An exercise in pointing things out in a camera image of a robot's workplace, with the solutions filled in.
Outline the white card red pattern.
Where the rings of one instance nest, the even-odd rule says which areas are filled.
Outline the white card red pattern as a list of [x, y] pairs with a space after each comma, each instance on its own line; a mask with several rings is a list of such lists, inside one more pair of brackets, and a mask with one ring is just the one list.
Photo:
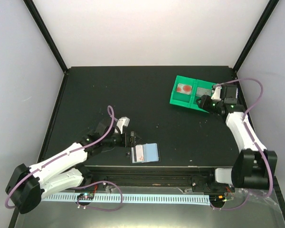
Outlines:
[[143, 145], [136, 145], [135, 147], [131, 148], [131, 159], [132, 163], [144, 162]]

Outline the black leather card holder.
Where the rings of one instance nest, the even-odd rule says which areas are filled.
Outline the black leather card holder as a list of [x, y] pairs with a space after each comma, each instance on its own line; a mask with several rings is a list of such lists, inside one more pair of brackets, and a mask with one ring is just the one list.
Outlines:
[[[143, 145], [143, 151], [144, 151], [144, 162], [142, 162], [142, 163], [159, 162], [160, 161], [159, 146], [157, 143], [146, 143], [146, 144], [142, 144], [142, 145]], [[132, 163], [131, 149], [128, 152], [128, 156], [130, 157], [130, 161]]]

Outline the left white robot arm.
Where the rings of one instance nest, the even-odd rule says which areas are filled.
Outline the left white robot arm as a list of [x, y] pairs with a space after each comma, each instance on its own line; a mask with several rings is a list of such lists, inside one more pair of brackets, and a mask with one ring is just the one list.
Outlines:
[[136, 133], [127, 133], [128, 117], [100, 122], [95, 130], [86, 133], [62, 152], [37, 164], [18, 165], [6, 186], [5, 207], [26, 214], [46, 197], [67, 189], [86, 190], [92, 186], [92, 174], [83, 164], [115, 147], [134, 148]]

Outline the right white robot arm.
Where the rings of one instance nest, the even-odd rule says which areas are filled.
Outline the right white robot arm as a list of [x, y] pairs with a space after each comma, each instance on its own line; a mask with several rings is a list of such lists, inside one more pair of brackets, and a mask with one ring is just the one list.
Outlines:
[[218, 191], [229, 184], [235, 188], [267, 190], [270, 195], [277, 154], [258, 139], [245, 107], [238, 102], [237, 86], [215, 85], [209, 93], [199, 94], [196, 103], [200, 109], [223, 118], [239, 150], [232, 168], [217, 168], [215, 174], [207, 178], [208, 189]]

